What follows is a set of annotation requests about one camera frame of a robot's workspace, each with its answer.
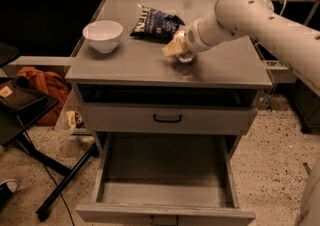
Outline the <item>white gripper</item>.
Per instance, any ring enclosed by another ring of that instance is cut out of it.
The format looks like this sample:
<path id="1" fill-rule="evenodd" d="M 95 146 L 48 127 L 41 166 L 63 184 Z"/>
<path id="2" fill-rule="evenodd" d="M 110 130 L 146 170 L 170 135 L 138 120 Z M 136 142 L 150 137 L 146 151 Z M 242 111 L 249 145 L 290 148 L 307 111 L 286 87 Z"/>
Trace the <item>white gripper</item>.
<path id="1" fill-rule="evenodd" d="M 191 53 L 204 52 L 221 42 L 221 31 L 215 16 L 197 19 L 186 27 L 185 34 L 185 37 L 175 36 L 162 49 L 165 57 L 179 56 L 187 49 Z"/>

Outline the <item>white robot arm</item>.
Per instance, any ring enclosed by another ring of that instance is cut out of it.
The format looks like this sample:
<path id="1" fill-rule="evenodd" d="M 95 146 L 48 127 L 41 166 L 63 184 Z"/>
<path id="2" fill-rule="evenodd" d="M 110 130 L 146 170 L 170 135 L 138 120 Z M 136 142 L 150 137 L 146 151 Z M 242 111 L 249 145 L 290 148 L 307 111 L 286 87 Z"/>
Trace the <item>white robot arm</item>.
<path id="1" fill-rule="evenodd" d="M 319 32 L 274 13 L 267 0 L 216 0 L 208 15 L 174 35 L 164 54 L 197 54 L 243 36 L 257 40 L 307 87 L 320 92 Z M 319 164 L 314 163 L 294 217 L 285 219 L 276 200 L 265 201 L 267 213 L 257 226 L 320 226 L 319 181 Z"/>

